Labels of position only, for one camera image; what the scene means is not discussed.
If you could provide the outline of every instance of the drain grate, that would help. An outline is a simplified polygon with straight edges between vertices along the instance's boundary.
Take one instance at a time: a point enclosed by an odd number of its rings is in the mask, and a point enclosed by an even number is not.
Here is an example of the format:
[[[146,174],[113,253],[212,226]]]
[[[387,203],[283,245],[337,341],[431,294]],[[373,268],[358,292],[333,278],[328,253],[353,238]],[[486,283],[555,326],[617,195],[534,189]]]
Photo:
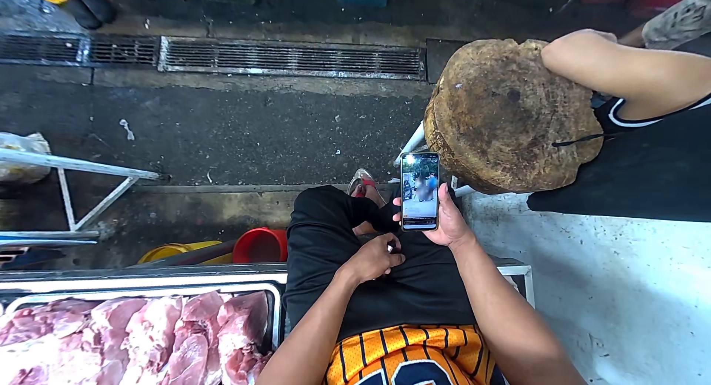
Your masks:
[[[159,44],[160,38],[155,36],[94,36],[88,61],[92,66],[155,66],[158,63]]]
[[[158,36],[35,32],[0,34],[0,63],[81,67],[155,67]]]
[[[0,34],[0,63],[154,68],[424,81],[424,49],[280,41],[68,34]]]
[[[79,65],[80,45],[77,36],[0,35],[0,61],[4,63],[36,63]]]
[[[159,71],[424,80],[423,50],[163,37]]]

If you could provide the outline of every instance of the smartphone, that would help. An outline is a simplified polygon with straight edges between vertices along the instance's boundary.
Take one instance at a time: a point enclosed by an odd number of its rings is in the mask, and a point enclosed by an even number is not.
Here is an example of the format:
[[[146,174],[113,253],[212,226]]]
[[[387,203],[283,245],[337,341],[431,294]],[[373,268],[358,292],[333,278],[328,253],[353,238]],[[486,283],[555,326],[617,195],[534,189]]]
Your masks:
[[[434,231],[440,201],[440,154],[405,153],[400,163],[403,231]]]

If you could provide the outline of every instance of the right hand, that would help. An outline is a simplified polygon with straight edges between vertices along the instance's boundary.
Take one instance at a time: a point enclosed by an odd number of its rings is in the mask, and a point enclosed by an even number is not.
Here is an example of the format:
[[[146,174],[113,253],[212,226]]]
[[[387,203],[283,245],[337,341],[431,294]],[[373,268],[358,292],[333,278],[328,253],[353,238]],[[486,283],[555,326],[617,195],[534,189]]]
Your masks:
[[[387,243],[391,241],[395,242],[395,248],[392,253],[388,253]],[[397,239],[397,236],[393,234],[376,236],[365,245],[360,246],[358,252],[343,263],[338,271],[354,279],[357,284],[375,280],[383,274],[390,274],[392,267],[403,264],[404,255],[396,253],[400,249],[400,240]]]
[[[447,183],[440,185],[437,191],[437,197],[440,200],[440,217],[439,226],[434,231],[424,231],[432,242],[438,245],[454,247],[458,244],[464,244],[471,241],[476,241],[474,232],[471,231],[467,223],[464,222],[464,217],[461,216],[457,206],[454,206],[454,201],[449,197],[447,192]],[[402,206],[402,198],[395,198],[393,204]],[[397,213],[393,216],[393,221],[401,221],[402,213]]]

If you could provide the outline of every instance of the plastic bag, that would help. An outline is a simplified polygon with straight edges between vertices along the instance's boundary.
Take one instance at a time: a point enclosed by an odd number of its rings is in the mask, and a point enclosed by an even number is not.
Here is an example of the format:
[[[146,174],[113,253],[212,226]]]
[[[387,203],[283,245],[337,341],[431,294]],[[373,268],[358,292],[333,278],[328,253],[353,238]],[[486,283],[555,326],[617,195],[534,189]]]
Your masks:
[[[21,152],[51,154],[49,143],[40,133],[34,133],[26,137],[11,133],[0,133],[0,147]],[[46,177],[49,171],[49,167],[0,161],[0,184],[32,184]]]

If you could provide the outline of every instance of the raw pork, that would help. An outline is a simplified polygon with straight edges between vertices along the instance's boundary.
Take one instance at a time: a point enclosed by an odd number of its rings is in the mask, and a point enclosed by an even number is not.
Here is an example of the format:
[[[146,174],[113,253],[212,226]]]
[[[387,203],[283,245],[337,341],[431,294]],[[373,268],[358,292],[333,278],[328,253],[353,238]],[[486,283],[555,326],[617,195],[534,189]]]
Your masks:
[[[65,299],[3,316],[0,319],[0,346],[38,339],[48,334],[61,338],[79,332],[89,324],[89,312],[98,304]]]
[[[168,373],[163,385],[199,385],[206,378],[208,340],[204,334],[185,338],[168,361]]]
[[[220,382],[220,355],[218,354],[218,312],[223,299],[217,292],[203,293],[188,300],[183,306],[183,314],[175,328],[176,341],[173,354],[168,361],[168,383],[181,385],[217,385]],[[202,342],[193,337],[205,340],[206,350],[201,353]],[[183,347],[183,343],[191,340],[191,345]],[[186,359],[183,354],[191,354]],[[188,373],[201,365],[205,371],[202,376]]]
[[[182,310],[182,297],[166,296],[149,300],[131,316],[126,326],[129,336],[121,345],[130,359],[121,385],[156,385],[165,379],[163,368],[173,350],[173,330]]]
[[[218,334],[223,385],[253,384],[269,356],[257,347],[267,329],[267,294],[251,293],[229,299],[220,308]]]
[[[128,336],[126,326],[146,302],[143,298],[118,298],[94,308],[89,327],[63,339],[51,382],[118,385],[129,363],[128,351],[121,349]]]
[[[4,316],[0,322],[0,385],[48,384],[66,338],[81,336],[97,304],[65,299]]]

